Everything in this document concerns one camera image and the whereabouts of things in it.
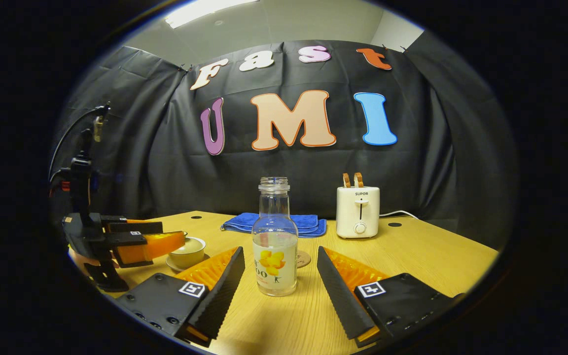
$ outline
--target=blue letter i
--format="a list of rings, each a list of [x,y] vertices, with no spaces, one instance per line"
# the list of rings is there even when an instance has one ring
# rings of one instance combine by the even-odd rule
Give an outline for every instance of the blue letter i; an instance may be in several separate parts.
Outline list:
[[[361,103],[367,122],[367,133],[363,141],[371,145],[389,145],[396,143],[398,138],[390,130],[390,124],[385,115],[385,96],[371,92],[357,92],[354,99]]]

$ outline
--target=white toaster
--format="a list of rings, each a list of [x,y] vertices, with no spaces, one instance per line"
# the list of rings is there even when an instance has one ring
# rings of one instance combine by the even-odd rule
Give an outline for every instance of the white toaster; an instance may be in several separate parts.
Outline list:
[[[381,189],[336,189],[336,234],[341,238],[371,238],[378,233]]]

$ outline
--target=saucer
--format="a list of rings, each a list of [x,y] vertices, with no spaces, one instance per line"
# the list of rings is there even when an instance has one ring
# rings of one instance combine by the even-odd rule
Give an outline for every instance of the saucer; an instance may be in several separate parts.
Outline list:
[[[203,256],[203,260],[207,260],[207,259],[209,259],[209,258],[210,258],[210,256],[207,255],[207,254],[205,254],[205,256]],[[176,271],[176,272],[185,271],[184,268],[180,268],[180,267],[174,265],[173,261],[170,259],[170,256],[168,256],[168,257],[166,258],[166,265],[167,265],[168,267],[170,267],[172,270]]]

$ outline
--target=bottle label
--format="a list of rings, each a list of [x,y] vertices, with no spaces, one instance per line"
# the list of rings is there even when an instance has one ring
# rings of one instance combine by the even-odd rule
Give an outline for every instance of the bottle label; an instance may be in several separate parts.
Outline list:
[[[297,278],[297,243],[288,247],[261,247],[253,243],[255,276],[264,288],[288,288]]]

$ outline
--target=letter m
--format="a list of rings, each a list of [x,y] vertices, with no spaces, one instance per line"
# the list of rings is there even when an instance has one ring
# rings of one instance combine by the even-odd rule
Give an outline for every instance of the letter m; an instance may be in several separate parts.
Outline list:
[[[277,148],[280,141],[273,137],[278,130],[286,145],[292,146],[302,124],[304,135],[299,140],[305,146],[329,146],[336,142],[330,133],[325,113],[325,100],[329,94],[323,90],[308,90],[300,95],[295,108],[288,109],[277,94],[257,95],[251,103],[257,107],[257,139],[251,143],[254,150]]]

